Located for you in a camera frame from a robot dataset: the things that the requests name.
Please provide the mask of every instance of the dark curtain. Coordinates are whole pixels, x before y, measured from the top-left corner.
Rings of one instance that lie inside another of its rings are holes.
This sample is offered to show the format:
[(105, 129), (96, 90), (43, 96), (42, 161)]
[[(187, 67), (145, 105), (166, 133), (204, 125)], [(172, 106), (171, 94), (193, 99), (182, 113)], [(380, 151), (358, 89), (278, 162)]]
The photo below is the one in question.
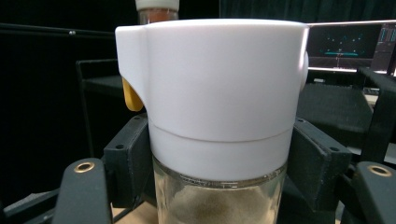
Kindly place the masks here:
[(396, 19), (396, 0), (220, 0), (221, 18), (301, 22)]

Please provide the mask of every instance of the wooden surface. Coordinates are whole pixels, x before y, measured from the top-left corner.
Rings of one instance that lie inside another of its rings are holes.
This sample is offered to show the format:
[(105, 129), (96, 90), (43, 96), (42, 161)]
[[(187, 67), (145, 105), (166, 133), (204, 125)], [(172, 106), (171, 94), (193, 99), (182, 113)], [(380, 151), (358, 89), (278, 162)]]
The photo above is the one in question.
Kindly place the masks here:
[[(113, 208), (113, 217), (123, 209)], [(116, 224), (158, 224), (157, 208), (150, 203), (142, 203), (134, 211), (120, 219)]]

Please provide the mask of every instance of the brass screw insert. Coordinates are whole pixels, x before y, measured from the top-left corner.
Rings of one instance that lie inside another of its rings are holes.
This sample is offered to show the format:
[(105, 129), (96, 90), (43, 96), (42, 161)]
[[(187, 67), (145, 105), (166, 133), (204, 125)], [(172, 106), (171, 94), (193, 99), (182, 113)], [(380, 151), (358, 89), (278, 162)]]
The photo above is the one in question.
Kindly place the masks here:
[(95, 163), (93, 163), (93, 162), (90, 162), (90, 161), (83, 162), (75, 167), (75, 172), (79, 173), (79, 174), (85, 173), (85, 172), (88, 172), (91, 169), (93, 169), (94, 166), (95, 166)]
[(381, 175), (381, 176), (384, 176), (384, 177), (392, 176), (392, 173), (388, 169), (386, 169), (384, 167), (381, 167), (381, 166), (371, 165), (371, 166), (368, 166), (368, 169), (373, 174), (376, 174), (376, 175)]

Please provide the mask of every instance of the white plastic lid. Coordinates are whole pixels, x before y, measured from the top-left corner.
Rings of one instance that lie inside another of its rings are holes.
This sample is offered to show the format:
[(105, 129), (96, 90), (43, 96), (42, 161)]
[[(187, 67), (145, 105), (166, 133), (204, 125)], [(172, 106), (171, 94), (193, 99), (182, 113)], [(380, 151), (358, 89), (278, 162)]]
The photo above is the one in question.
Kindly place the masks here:
[(170, 8), (178, 11), (179, 0), (135, 0), (136, 9), (140, 10), (143, 8), (160, 7)]

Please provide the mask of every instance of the screen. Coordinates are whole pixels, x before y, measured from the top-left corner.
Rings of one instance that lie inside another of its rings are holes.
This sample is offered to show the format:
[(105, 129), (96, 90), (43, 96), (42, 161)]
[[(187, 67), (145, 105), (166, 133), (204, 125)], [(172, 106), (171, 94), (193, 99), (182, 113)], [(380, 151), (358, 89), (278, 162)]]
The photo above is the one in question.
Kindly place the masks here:
[(371, 67), (380, 73), (389, 70), (396, 21), (311, 23), (307, 52), (310, 69), (355, 72)]

